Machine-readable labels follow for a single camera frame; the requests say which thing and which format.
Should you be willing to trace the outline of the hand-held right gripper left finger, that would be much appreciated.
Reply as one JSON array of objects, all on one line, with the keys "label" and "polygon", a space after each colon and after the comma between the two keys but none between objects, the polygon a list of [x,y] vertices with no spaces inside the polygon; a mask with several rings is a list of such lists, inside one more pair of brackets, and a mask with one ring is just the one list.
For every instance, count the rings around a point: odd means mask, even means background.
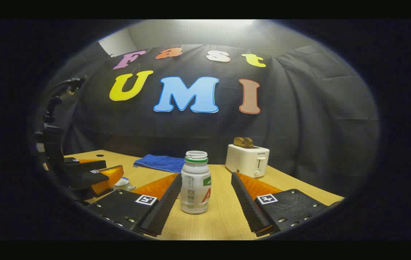
[{"label": "hand-held right gripper left finger", "polygon": [[86,209],[125,230],[157,237],[162,233],[181,184],[181,175],[174,173],[132,191],[117,189]]}]

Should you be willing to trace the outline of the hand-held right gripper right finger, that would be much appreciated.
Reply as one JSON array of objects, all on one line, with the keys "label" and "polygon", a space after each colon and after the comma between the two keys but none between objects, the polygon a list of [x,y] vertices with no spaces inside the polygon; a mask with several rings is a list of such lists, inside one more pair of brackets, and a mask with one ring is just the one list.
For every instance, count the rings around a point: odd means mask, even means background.
[{"label": "hand-held right gripper right finger", "polygon": [[257,237],[286,232],[329,209],[298,189],[283,191],[239,172],[231,174],[231,184]]}]

